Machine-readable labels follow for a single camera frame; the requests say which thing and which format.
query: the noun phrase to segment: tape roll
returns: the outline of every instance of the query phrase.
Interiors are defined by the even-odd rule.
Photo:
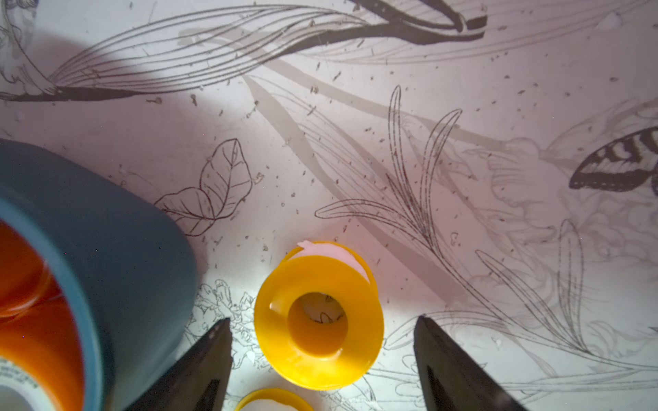
[[[384,341],[384,315],[377,285],[365,261],[342,248],[365,271],[326,255],[293,258],[291,251],[267,277],[256,298],[254,326],[263,354],[288,381],[314,390],[339,389],[372,366]],[[301,297],[313,293],[338,301],[345,318],[319,324],[305,312]]]
[[[291,393],[290,391],[279,388],[259,389],[258,391],[249,393],[238,403],[234,411],[240,411],[244,409],[249,403],[257,400],[276,401],[279,404],[291,406],[297,411],[313,411],[313,408],[311,408],[308,402],[304,401],[299,396]]]
[[[59,294],[41,257],[0,221],[0,318],[13,317]]]
[[[0,358],[16,364],[47,393],[57,411],[82,409],[82,354],[63,297],[0,323]]]

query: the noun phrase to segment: leaf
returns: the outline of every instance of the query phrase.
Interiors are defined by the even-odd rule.
[[[173,218],[180,229],[192,237],[205,233],[215,222],[210,198],[196,187],[164,195],[155,202],[155,206]]]
[[[391,102],[388,107],[388,143],[393,160],[393,170],[395,180],[398,183],[399,196],[398,201],[402,208],[409,208],[411,211],[410,218],[413,218],[417,224],[422,224],[422,216],[417,210],[417,200],[413,194],[411,183],[405,168],[405,159],[402,153],[402,133],[400,121],[400,107],[402,100],[402,88],[398,85],[391,94]]]
[[[253,186],[238,139],[226,140],[215,149],[201,171],[199,186],[210,198],[215,219],[233,214]]]
[[[385,223],[393,228],[403,230],[414,237],[415,231],[408,219],[396,209],[364,199],[348,199],[336,201],[315,212],[318,218],[365,217]]]
[[[573,339],[578,342],[582,350],[586,351],[587,347],[580,330],[583,273],[584,261],[580,236],[571,221],[565,220],[560,227],[558,296]]]
[[[552,393],[622,391],[657,388],[657,374],[656,371],[649,370],[619,370],[595,374],[549,377],[528,383],[501,383],[500,385],[507,391],[546,391]]]
[[[550,307],[518,274],[481,250],[476,250],[475,253],[487,268],[505,282],[506,286],[523,302],[531,315],[555,338],[566,343],[570,348],[581,348],[580,344],[572,338]]]
[[[441,311],[431,312],[427,314],[427,317],[434,320],[440,327],[452,325],[484,327],[547,347],[564,349],[563,345],[558,345],[541,335],[529,331],[512,320],[501,319],[493,314],[475,311]],[[390,333],[384,339],[384,350],[395,350],[413,343],[413,333],[417,320],[417,317],[411,318]]]
[[[532,358],[532,360],[539,366],[539,368],[541,368],[542,371],[546,373],[546,375],[549,377],[557,377],[555,368],[553,368],[551,364],[549,364],[546,360],[537,354],[534,354],[532,351],[525,350],[525,352],[530,358]]]
[[[97,43],[62,64],[51,79],[58,86],[140,93],[193,89],[244,74],[296,45],[310,48],[332,29],[363,24],[337,11],[293,5],[191,12]]]
[[[217,294],[215,294],[215,290],[206,283],[199,286],[197,297],[208,301],[212,305],[217,305]]]

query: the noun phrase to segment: yellow plastic spool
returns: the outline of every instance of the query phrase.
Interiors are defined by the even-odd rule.
[[[327,256],[290,259],[288,253],[263,283],[256,298],[254,326],[263,354],[285,379],[313,390],[339,389],[361,378],[379,355],[384,341],[384,315],[377,284],[365,261],[352,250],[367,281],[346,263]],[[340,303],[346,321],[318,324],[305,313],[299,298],[330,295]]]
[[[248,394],[238,403],[235,411],[240,411],[242,408],[245,408],[247,404],[256,400],[274,400],[283,405],[289,405],[296,408],[297,411],[313,411],[313,408],[311,408],[308,402],[290,391],[279,388],[259,389],[258,391]]]

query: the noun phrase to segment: yellow ring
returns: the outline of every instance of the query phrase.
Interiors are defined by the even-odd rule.
[[[247,404],[256,400],[274,400],[283,405],[289,405],[296,408],[297,411],[313,411],[313,408],[311,408],[309,403],[301,399],[301,397],[290,391],[279,388],[259,389],[258,391],[249,393],[238,403],[235,411],[240,411],[242,408],[245,408]]]
[[[384,315],[377,286],[367,264],[349,249],[370,281],[335,258],[290,260],[300,250],[289,253],[263,283],[254,312],[256,336],[283,378],[307,389],[339,389],[363,377],[382,347]],[[308,293],[336,299],[346,321],[318,324],[309,319],[295,304]]]

